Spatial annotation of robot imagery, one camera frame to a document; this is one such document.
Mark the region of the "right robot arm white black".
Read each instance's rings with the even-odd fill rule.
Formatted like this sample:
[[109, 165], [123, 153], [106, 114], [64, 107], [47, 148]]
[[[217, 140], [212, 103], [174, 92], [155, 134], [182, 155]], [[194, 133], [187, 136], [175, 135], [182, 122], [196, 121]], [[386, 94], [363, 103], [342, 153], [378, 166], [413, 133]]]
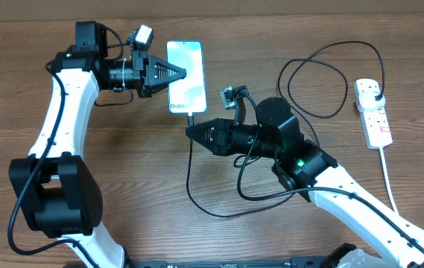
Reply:
[[338, 161], [300, 132], [291, 105], [268, 98], [254, 107], [255, 125], [216, 118], [187, 127], [186, 136], [216, 156], [273, 159], [288, 196], [300, 194], [328, 211], [373, 248], [389, 267], [424, 267], [424, 230], [361, 187]]

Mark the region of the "Galaxy S24 smartphone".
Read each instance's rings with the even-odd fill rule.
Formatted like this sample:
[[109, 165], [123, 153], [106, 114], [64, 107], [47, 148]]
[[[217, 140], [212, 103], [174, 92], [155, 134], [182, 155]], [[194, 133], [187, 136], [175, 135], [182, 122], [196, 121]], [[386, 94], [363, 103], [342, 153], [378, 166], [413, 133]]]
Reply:
[[186, 76], [168, 86], [168, 108], [174, 114], [204, 113], [207, 109], [203, 46], [197, 40], [167, 42], [167, 60], [184, 68]]

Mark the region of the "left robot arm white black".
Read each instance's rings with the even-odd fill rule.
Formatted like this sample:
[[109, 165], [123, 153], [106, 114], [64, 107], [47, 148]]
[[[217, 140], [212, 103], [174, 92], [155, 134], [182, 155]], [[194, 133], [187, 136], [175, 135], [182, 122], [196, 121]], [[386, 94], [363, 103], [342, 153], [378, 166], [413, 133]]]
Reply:
[[10, 163], [16, 194], [12, 214], [28, 227], [67, 245], [86, 267], [131, 267], [127, 250], [105, 227], [103, 197], [83, 159], [90, 113], [103, 90], [149, 98], [186, 76], [185, 69], [149, 54], [152, 28], [141, 25], [126, 40], [130, 56], [109, 57], [110, 28], [95, 21], [75, 25], [75, 43], [46, 63], [51, 102], [39, 136], [23, 159]]

